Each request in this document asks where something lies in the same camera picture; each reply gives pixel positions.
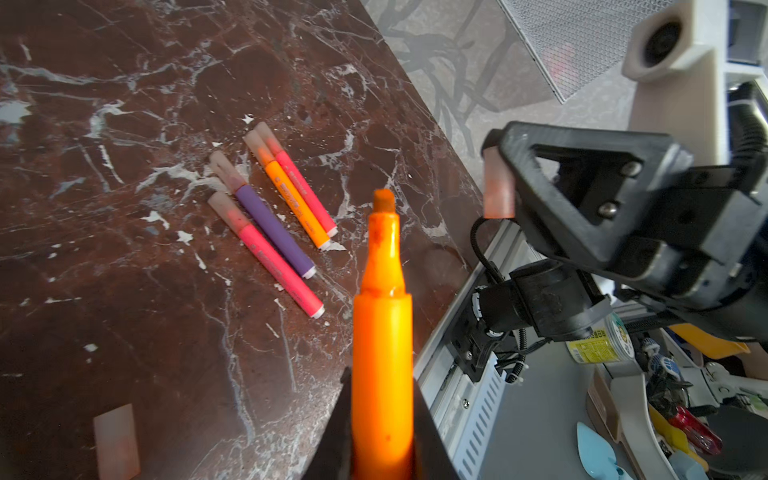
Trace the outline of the translucent pen cap three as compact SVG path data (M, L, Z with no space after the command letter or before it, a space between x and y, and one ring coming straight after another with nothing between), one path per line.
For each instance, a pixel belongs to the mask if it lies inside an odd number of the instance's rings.
M254 158L264 167L266 168L270 163L275 161L275 158L271 152L271 150L268 148L265 141L262 139L262 137L259 135L259 133L256 130L249 131L244 137L243 137L246 145L248 146L249 150L253 154Z

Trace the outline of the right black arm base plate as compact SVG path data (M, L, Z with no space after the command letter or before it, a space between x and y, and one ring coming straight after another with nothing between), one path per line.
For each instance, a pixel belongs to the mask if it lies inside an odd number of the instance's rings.
M582 340L610 312L610 297L590 274L540 260L517 268L508 280L475 287L448 329L447 348L458 368L478 382L492 356L501 373L535 351L517 332L531 328L541 341Z

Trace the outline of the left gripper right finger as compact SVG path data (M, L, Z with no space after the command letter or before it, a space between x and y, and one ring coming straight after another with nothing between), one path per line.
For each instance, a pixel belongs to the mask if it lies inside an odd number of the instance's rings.
M459 475L448 456L416 380L413 380L413 411L413 478L419 480L458 480Z

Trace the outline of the pink marker group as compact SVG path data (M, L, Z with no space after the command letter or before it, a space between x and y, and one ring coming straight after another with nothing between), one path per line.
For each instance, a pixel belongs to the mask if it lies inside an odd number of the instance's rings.
M324 304L276 252L252 224L246 224L237 235L254 257L291 296L294 302L312 319L319 319L325 312Z

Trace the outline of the translucent pen cap five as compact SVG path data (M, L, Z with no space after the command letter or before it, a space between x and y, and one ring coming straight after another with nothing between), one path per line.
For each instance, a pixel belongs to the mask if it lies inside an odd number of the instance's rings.
M235 234L251 224L240 208L224 192L212 194L208 204Z

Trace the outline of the purple marker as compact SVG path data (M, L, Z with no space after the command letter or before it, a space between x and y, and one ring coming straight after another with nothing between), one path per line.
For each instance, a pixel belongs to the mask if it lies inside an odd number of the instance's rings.
M316 273L315 264L256 191L245 184L236 190L235 196L294 271L304 279L312 278Z

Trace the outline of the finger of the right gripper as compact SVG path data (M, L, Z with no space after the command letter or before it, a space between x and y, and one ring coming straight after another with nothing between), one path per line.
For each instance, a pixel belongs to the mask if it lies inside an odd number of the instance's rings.
M491 130L515 180L515 217L541 254L605 270L693 164L672 136L513 121Z

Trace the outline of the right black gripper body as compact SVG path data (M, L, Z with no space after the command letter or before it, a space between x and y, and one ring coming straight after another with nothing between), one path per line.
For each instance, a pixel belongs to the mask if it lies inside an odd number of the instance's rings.
M727 340L767 338L767 158L599 175L621 226L603 277L620 298Z

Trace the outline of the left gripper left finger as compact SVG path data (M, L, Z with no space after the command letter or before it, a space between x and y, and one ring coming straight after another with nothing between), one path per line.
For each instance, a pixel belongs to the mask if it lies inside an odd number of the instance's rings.
M353 477L351 376L351 368L346 367L340 379L342 389L315 454L302 476L304 480L348 480Z

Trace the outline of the orange marker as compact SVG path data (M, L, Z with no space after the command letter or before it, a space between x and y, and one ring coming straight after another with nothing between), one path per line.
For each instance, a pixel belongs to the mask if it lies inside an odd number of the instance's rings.
M354 477L409 479L414 437L413 306L400 260L400 219L388 189L374 192L353 326Z
M326 250L330 242L329 235L311 212L309 206L288 178L287 173L275 160L263 163L263 168L315 247Z

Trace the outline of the translucent pen cap six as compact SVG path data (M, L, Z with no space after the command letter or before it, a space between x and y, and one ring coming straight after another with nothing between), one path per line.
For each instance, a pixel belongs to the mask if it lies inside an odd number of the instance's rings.
M272 153L273 156L276 156L280 152L284 151L284 148L282 147L282 145L278 141L278 139L275 136L274 132L271 130L271 128L265 122L258 123L256 125L255 131L258 133L258 135L264 141L264 143L269 148L269 150L270 150L270 152Z

